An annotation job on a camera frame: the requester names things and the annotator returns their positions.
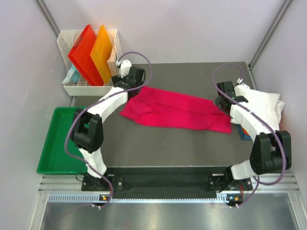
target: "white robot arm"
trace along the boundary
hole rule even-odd
[[[291,137],[287,131],[279,131],[280,111],[284,106],[284,103],[279,101],[279,95],[252,90],[242,83],[233,87],[230,81],[218,83],[217,86],[228,96],[250,110],[248,112],[237,104],[231,104],[221,94],[215,100],[215,104],[232,118],[231,122],[240,124],[254,142],[252,153],[248,160],[227,167],[224,173],[227,180],[231,183],[234,180],[247,179],[264,173],[280,172],[282,168],[281,153],[276,140],[271,131],[256,119],[251,112],[261,117],[275,130],[286,154],[286,169],[289,169],[291,167]]]
[[[106,172],[106,165],[104,164],[100,149],[103,142],[102,124],[120,105],[126,103],[129,98],[135,96],[139,92],[122,91],[140,86],[144,82],[143,69],[132,67],[130,61],[128,60],[123,60],[117,64],[120,68],[120,74],[118,76],[112,77],[114,87],[111,88],[107,95],[100,99],[107,100],[85,112],[71,133],[71,140],[79,148],[84,159],[101,175],[104,175]],[[76,110],[74,119],[81,111],[82,109]],[[95,178],[101,178],[101,176],[95,173],[91,167],[89,167],[89,165],[87,166],[88,174]]]

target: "pink towel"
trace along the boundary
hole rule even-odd
[[[213,101],[150,87],[143,87],[120,114],[143,126],[231,133],[230,117]]]

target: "plastic basket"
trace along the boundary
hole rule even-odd
[[[82,31],[61,31],[58,37],[58,46],[62,54],[65,66],[67,71],[71,68],[71,61],[68,59],[67,55],[70,52],[73,44],[78,39]],[[117,30],[107,30],[111,43],[116,52],[115,58],[118,58],[122,55],[119,35]],[[114,71],[117,71],[115,68],[116,60],[108,60],[108,65],[110,67],[112,75],[118,74]],[[64,84],[64,89],[70,96],[103,96],[106,95],[112,86],[90,86],[86,80],[81,76],[78,83],[69,82]]]

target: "white wall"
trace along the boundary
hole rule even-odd
[[[292,136],[292,171],[307,203],[307,1],[295,0],[255,66],[261,90],[286,102],[282,128]]]
[[[45,0],[60,30],[118,29],[153,63],[249,63],[283,0]]]
[[[53,110],[69,97],[56,39],[35,2],[2,1],[0,20],[0,228],[21,230],[33,211]]]

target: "plastic tray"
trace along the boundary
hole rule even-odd
[[[64,142],[71,127],[73,114],[78,107],[59,107],[54,110],[46,137],[43,152],[37,167],[43,174],[77,174],[87,171],[84,162],[68,156],[64,151]],[[82,154],[69,140],[68,150],[79,157]]]

